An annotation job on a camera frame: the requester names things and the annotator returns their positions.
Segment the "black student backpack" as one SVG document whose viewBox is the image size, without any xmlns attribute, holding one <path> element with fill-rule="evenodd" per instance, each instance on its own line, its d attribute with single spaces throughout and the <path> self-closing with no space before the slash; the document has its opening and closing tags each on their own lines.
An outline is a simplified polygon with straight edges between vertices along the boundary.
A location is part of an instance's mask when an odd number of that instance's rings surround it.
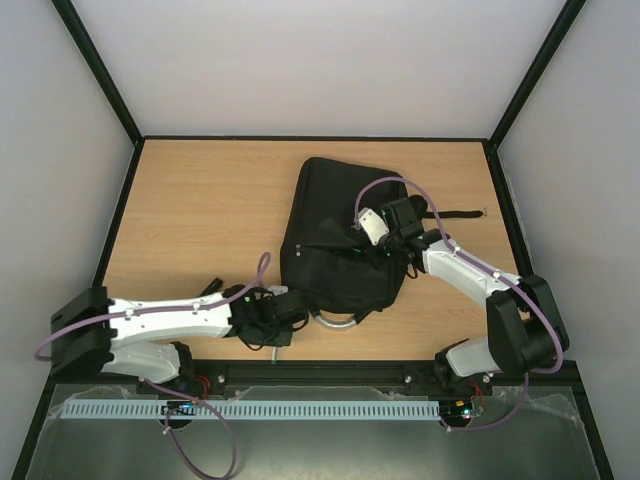
<svg viewBox="0 0 640 480">
<path fill-rule="evenodd" d="M 303 163 L 280 248 L 280 274 L 285 286 L 304 295 L 317 322 L 333 329 L 355 326 L 390 307 L 405 278 L 416 277 L 406 267 L 376 270 L 373 246 L 353 227 L 361 209 L 379 211 L 408 197 L 424 199 L 408 194 L 394 171 L 321 157 Z"/>
</svg>

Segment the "pink highlighter black body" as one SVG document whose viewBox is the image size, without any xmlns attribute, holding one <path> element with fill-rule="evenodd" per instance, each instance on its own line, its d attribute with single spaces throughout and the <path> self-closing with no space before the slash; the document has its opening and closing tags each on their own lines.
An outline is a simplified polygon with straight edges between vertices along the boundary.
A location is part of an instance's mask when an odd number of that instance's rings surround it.
<svg viewBox="0 0 640 480">
<path fill-rule="evenodd" d="M 201 296 L 208 296 L 208 295 L 212 295 L 214 293 L 217 293 L 222 289 L 223 285 L 224 285 L 223 280 L 218 278 L 218 277 L 216 277 L 201 292 Z"/>
</svg>

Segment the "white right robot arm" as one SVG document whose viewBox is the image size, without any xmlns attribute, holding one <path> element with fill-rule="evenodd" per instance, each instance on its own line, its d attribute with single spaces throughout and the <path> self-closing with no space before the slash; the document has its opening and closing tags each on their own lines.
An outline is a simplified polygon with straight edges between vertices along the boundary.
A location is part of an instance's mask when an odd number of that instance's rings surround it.
<svg viewBox="0 0 640 480">
<path fill-rule="evenodd" d="M 555 372 L 569 337 L 551 288 L 538 275 L 505 273 L 462 249 L 439 227 L 426 231 L 408 199 L 357 216 L 371 244 L 416 273 L 445 281 L 479 305 L 487 334 L 462 340 L 435 357 L 436 379 L 455 392 L 482 373 Z"/>
</svg>

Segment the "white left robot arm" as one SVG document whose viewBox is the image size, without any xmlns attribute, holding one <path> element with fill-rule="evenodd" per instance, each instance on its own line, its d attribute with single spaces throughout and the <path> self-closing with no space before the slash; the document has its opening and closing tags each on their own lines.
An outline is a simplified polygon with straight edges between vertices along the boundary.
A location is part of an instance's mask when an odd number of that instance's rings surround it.
<svg viewBox="0 0 640 480">
<path fill-rule="evenodd" d="M 165 383 L 193 373 L 186 337 L 237 338 L 253 349 L 282 347 L 309 320 L 302 293 L 286 287 L 205 290 L 165 301 L 111 299 L 91 287 L 51 318 L 51 376 L 111 373 Z"/>
</svg>

